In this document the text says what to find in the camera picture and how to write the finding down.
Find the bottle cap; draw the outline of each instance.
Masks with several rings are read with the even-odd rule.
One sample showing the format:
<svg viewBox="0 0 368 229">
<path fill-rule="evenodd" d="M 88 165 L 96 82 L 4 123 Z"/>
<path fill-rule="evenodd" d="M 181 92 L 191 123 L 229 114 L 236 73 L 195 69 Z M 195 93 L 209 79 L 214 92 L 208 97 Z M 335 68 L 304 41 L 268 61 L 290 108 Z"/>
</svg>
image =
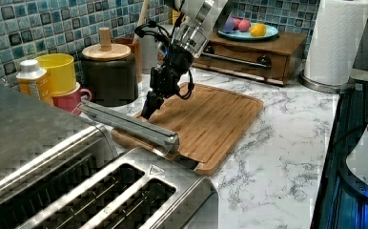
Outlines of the bottle cap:
<svg viewBox="0 0 368 229">
<path fill-rule="evenodd" d="M 24 60 L 20 63 L 22 73 L 32 73 L 39 69 L 37 60 Z"/>
<path fill-rule="evenodd" d="M 47 71 L 39 67 L 37 60 L 24 60 L 20 63 L 20 73 L 17 78 L 37 79 L 44 75 Z"/>
</svg>

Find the plate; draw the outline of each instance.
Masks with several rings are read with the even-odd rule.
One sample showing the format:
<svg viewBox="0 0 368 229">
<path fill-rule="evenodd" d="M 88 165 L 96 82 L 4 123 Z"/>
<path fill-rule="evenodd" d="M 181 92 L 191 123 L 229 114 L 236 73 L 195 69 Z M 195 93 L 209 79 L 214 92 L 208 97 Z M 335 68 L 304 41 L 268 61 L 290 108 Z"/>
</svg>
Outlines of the plate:
<svg viewBox="0 0 368 229">
<path fill-rule="evenodd" d="M 253 41 L 253 40 L 262 40 L 267 39 L 270 37 L 273 37 L 278 34 L 278 30 L 272 26 L 267 26 L 267 31 L 265 32 L 264 36 L 255 37 L 250 34 L 249 31 L 219 31 L 218 33 L 222 36 L 228 37 L 230 39 L 234 40 L 247 40 L 247 41 Z"/>
</svg>

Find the mug handle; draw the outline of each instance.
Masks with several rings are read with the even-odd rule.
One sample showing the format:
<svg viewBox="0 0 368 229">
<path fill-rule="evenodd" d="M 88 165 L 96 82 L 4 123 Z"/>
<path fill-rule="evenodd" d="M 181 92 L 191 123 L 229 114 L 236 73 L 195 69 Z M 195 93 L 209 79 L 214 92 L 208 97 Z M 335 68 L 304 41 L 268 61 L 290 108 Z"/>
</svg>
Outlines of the mug handle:
<svg viewBox="0 0 368 229">
<path fill-rule="evenodd" d="M 80 89 L 80 95 L 88 94 L 89 95 L 89 101 L 92 101 L 92 92 L 90 92 L 89 89 Z"/>
</svg>

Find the marble countertop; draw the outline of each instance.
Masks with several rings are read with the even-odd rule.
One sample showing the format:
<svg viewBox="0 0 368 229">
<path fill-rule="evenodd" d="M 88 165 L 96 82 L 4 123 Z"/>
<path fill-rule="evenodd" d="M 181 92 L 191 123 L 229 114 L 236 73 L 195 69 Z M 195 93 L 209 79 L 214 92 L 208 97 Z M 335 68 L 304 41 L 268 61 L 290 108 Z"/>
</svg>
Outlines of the marble countertop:
<svg viewBox="0 0 368 229">
<path fill-rule="evenodd" d="M 191 69 L 194 82 L 246 94 L 264 102 L 260 115 L 211 177 L 219 200 L 219 228 L 309 228 L 327 152 L 338 95 Z M 113 108 L 142 110 L 149 89 L 143 75 L 134 103 Z"/>
</svg>

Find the tile backsplash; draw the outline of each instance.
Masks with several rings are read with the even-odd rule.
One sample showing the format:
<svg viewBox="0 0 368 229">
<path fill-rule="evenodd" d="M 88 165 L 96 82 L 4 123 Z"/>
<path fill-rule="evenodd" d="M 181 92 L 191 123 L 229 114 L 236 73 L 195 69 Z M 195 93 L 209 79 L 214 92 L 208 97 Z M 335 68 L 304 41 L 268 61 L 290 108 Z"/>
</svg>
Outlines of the tile backsplash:
<svg viewBox="0 0 368 229">
<path fill-rule="evenodd" d="M 319 0 L 235 0 L 232 15 L 264 23 L 279 31 L 307 34 L 306 58 L 318 6 Z"/>
<path fill-rule="evenodd" d="M 19 64 L 48 53 L 68 53 L 78 61 L 84 48 L 99 42 L 98 29 L 112 38 L 131 36 L 143 0 L 0 0 L 0 82 L 11 86 Z M 152 0 L 147 18 L 166 23 L 171 18 L 163 0 Z"/>
</svg>

